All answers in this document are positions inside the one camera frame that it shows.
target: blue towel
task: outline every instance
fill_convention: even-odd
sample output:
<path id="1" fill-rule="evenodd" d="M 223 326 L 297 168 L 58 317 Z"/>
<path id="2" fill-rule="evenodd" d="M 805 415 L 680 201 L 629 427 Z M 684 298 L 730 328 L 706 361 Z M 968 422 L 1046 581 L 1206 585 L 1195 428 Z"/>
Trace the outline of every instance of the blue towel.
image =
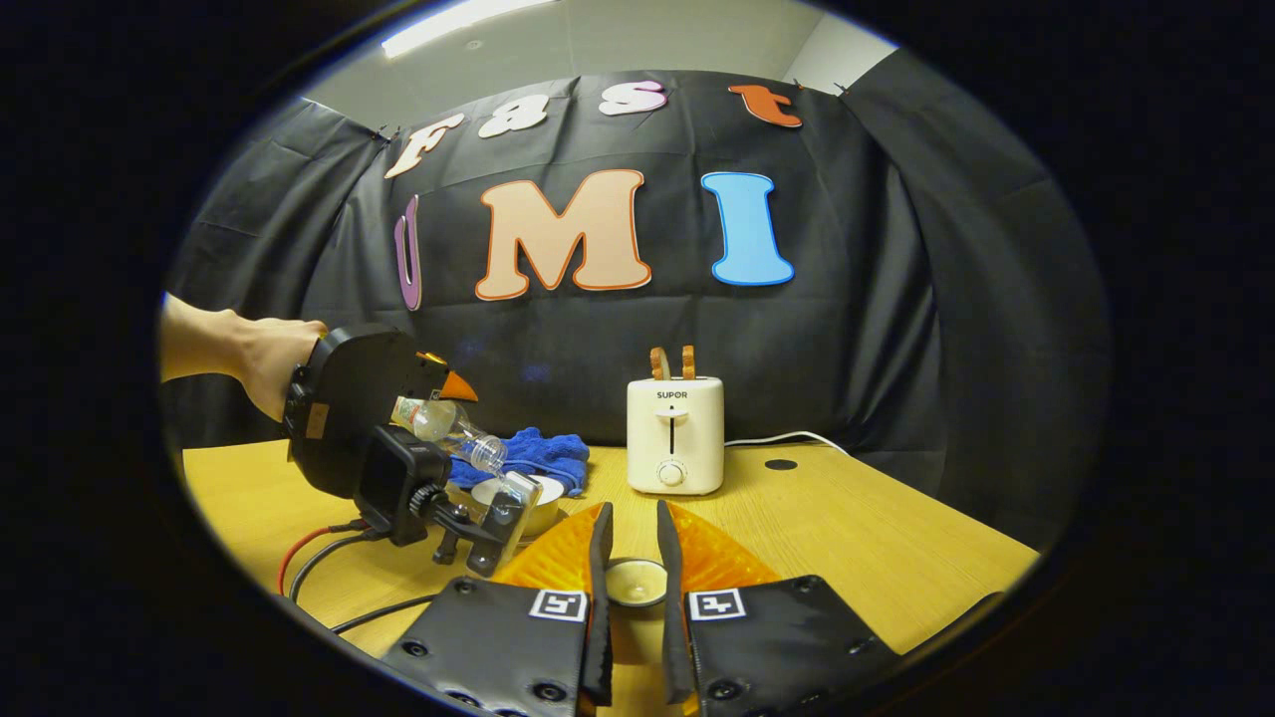
<path id="1" fill-rule="evenodd" d="M 557 478 L 566 495 L 584 492 L 584 468 L 589 461 L 589 447 L 575 434 L 544 438 L 537 427 L 523 429 L 514 438 L 502 439 L 509 448 L 505 469 Z M 451 458 L 451 482 L 469 490 L 491 478 L 491 473 L 478 471 L 460 458 Z"/>

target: yellow table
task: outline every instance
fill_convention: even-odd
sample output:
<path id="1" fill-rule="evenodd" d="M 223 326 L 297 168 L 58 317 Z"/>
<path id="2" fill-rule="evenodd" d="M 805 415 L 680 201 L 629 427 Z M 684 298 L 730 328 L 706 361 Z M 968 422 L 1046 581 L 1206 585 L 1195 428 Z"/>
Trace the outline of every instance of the yellow table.
<path id="1" fill-rule="evenodd" d="M 274 592 L 279 559 L 310 531 L 358 517 L 349 500 L 312 489 L 286 461 L 287 441 L 185 452 L 191 494 L 213 532 L 261 587 Z M 789 471 L 764 463 L 794 461 Z M 659 559 L 655 503 L 629 487 L 622 448 L 594 448 L 583 496 L 567 513 L 599 501 L 615 506 L 613 558 Z M 950 624 L 979 598 L 1009 588 L 1037 559 L 1031 549 L 822 444 L 732 447 L 725 482 L 709 496 L 673 498 L 734 537 L 783 578 L 819 574 L 895 652 Z M 353 535 L 342 533 L 340 537 Z M 416 545 L 354 543 L 306 579 L 300 603 L 325 625 L 437 592 L 464 574 L 467 545 L 454 565 L 431 556 L 442 529 Z M 323 545 L 302 549 L 287 580 Z M 426 607 L 354 628 L 342 637 L 380 657 Z M 615 707 L 599 717 L 674 716 L 662 704 L 657 662 L 616 665 Z"/>

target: ceiling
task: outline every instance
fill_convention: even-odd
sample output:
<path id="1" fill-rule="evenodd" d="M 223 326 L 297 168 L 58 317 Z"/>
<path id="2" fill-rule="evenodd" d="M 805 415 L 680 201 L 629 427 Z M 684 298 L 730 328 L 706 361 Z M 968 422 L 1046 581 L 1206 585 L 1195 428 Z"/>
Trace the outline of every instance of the ceiling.
<path id="1" fill-rule="evenodd" d="M 583 74 L 719 70 L 782 80 L 822 17 L 796 0 L 558 0 L 393 60 L 377 41 L 305 94 L 391 133 L 482 97 Z M 481 46 L 470 48 L 473 41 Z"/>

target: clear plastic bottle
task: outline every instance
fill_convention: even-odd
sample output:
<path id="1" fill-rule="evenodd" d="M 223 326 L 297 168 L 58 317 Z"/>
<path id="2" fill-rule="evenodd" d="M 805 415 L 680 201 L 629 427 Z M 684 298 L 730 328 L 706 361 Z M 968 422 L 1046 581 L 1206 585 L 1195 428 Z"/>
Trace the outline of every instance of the clear plastic bottle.
<path id="1" fill-rule="evenodd" d="M 390 421 L 479 471 L 504 477 L 501 468 L 509 449 L 499 438 L 470 424 L 465 410 L 454 401 L 399 397 Z"/>

